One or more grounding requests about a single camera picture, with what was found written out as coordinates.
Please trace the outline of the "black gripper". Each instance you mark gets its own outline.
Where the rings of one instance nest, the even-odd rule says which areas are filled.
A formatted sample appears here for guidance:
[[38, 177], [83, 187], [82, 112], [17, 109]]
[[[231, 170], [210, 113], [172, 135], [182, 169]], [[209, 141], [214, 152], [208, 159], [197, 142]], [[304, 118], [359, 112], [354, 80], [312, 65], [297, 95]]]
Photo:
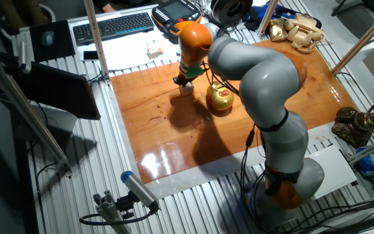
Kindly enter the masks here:
[[178, 76], [174, 77], [173, 78], [173, 82], [176, 84], [176, 85], [181, 85], [182, 88], [186, 88], [188, 86], [190, 86], [190, 82], [192, 82], [194, 80], [194, 78], [187, 78], [185, 75], [183, 74], [178, 74]]

